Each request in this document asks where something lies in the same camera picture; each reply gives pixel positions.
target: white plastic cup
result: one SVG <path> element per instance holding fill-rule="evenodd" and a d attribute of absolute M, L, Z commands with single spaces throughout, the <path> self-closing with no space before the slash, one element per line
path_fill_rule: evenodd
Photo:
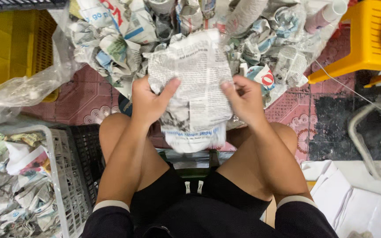
<path fill-rule="evenodd" d="M 332 21 L 345 14 L 347 3 L 344 0 L 334 0 L 324 6 L 320 11 L 306 19 L 305 30 L 314 34 L 318 29 L 325 27 Z"/>

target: person's left hand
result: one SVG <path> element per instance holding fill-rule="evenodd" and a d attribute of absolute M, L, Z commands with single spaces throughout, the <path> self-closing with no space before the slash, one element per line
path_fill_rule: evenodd
<path fill-rule="evenodd" d="M 180 85 L 180 80 L 172 78 L 159 96 L 154 94 L 148 83 L 148 75 L 137 79 L 132 85 L 132 121 L 149 127 L 166 110 L 170 98 Z"/>

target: knee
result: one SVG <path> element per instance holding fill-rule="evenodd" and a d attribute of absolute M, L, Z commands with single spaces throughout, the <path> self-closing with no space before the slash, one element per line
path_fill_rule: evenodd
<path fill-rule="evenodd" d="M 289 151 L 295 155 L 296 148 L 298 146 L 298 137 L 295 133 L 295 131 L 278 122 L 271 122 L 270 123 L 274 131 L 278 134 L 278 136 L 282 139 L 283 143 L 288 147 Z"/>
<path fill-rule="evenodd" d="M 99 127 L 99 139 L 104 137 L 104 135 L 123 133 L 124 129 L 130 122 L 130 117 L 122 113 L 114 113 L 107 116 L 101 123 Z"/>

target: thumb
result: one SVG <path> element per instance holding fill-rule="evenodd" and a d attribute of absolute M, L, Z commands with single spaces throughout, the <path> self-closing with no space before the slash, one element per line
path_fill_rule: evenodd
<path fill-rule="evenodd" d="M 163 106 L 167 106 L 170 98 L 174 95 L 181 81 L 178 78 L 172 78 L 170 82 L 164 87 L 164 90 L 158 96 L 158 100 Z"/>
<path fill-rule="evenodd" d="M 221 84 L 221 89 L 223 90 L 227 99 L 233 104 L 236 104 L 241 97 L 237 94 L 235 88 L 229 83 L 224 82 Z"/>

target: plastic stool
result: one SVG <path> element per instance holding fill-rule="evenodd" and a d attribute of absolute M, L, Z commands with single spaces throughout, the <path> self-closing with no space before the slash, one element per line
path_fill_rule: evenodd
<path fill-rule="evenodd" d="M 340 21 L 347 20 L 351 21 L 351 52 L 325 67 L 325 71 L 331 77 L 361 69 L 381 71 L 381 1 L 365 0 L 357 3 L 348 9 Z M 329 78 L 320 69 L 308 76 L 308 83 L 315 84 Z M 374 77 L 372 82 L 373 80 L 381 82 L 381 78 Z"/>

